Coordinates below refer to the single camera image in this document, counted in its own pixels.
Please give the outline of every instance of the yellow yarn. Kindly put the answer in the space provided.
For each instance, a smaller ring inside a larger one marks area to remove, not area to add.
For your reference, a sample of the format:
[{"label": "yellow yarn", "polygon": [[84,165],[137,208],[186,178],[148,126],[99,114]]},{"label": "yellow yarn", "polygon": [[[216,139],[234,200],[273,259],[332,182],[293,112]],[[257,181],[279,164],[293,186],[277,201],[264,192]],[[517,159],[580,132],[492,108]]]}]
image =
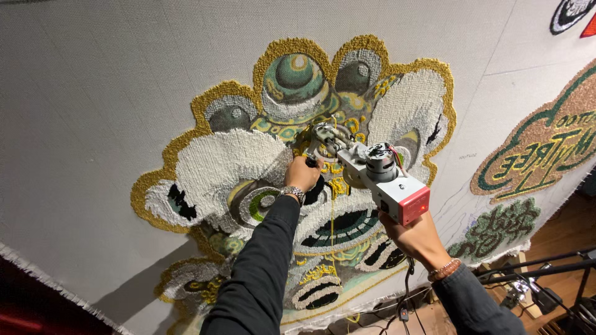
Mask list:
[{"label": "yellow yarn", "polygon": [[[334,127],[335,129],[337,129],[337,119],[335,118],[335,115],[331,115],[331,117],[334,120]],[[335,166],[336,160],[333,159],[333,166]],[[335,177],[335,171],[333,169],[331,169],[331,179],[333,179]],[[335,198],[333,197],[333,195],[331,195],[331,254],[333,255],[333,214],[334,214],[334,204],[335,204]],[[335,266],[335,257],[331,258],[331,262],[333,263],[333,268],[337,269]],[[337,284],[339,286],[342,286],[342,280],[337,276],[337,272],[335,272],[336,278],[337,278]]]}]

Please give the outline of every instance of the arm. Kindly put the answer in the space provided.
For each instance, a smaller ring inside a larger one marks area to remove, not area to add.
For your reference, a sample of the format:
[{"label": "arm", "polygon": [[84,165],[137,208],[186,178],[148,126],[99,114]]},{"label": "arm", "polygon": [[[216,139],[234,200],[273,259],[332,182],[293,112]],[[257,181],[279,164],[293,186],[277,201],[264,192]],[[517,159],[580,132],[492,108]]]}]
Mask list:
[{"label": "arm", "polygon": [[435,281],[433,289],[460,334],[526,334],[522,322],[498,306],[464,265]]},{"label": "arm", "polygon": [[[451,261],[428,212],[406,227],[383,212],[379,220],[397,246],[429,272]],[[526,334],[522,322],[508,309],[499,307],[464,265],[432,286],[458,334]]]},{"label": "arm", "polygon": [[[304,157],[288,165],[285,183],[303,192],[315,185],[319,168]],[[238,254],[231,278],[219,289],[218,300],[203,322],[201,335],[279,334],[285,281],[292,255],[300,205],[293,194],[278,198]]]}]

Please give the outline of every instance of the hand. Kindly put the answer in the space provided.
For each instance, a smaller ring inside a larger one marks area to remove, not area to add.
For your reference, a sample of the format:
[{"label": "hand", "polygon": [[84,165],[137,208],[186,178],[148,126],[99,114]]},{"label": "hand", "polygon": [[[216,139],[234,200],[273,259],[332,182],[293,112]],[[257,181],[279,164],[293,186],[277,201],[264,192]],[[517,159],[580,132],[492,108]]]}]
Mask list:
[{"label": "hand", "polygon": [[407,226],[395,222],[389,214],[379,211],[378,218],[389,236],[406,255],[419,260],[429,272],[441,269],[451,261],[439,239],[429,212]]},{"label": "hand", "polygon": [[285,185],[300,188],[302,192],[306,193],[319,180],[322,168],[322,158],[316,162],[316,167],[308,167],[306,157],[298,156],[288,164],[288,169],[285,171]]}]

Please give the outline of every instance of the green yarn eye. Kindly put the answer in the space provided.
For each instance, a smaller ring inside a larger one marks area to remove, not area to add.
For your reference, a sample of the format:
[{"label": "green yarn eye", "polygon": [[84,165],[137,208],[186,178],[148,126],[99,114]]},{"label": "green yarn eye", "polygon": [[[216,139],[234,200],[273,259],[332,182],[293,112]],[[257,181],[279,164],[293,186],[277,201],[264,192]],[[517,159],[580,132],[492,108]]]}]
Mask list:
[{"label": "green yarn eye", "polygon": [[279,191],[270,190],[255,196],[249,205],[250,216],[259,222],[263,221],[264,216],[262,215],[261,209],[268,210],[279,193]]}]

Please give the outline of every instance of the red power switch box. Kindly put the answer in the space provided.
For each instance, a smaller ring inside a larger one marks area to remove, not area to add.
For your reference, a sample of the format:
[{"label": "red power switch box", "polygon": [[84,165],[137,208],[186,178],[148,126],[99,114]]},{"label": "red power switch box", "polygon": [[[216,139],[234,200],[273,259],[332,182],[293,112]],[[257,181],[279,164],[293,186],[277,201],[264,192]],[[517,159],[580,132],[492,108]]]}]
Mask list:
[{"label": "red power switch box", "polygon": [[399,222],[408,225],[420,215],[428,212],[430,189],[426,186],[410,194],[409,197],[399,202]]}]

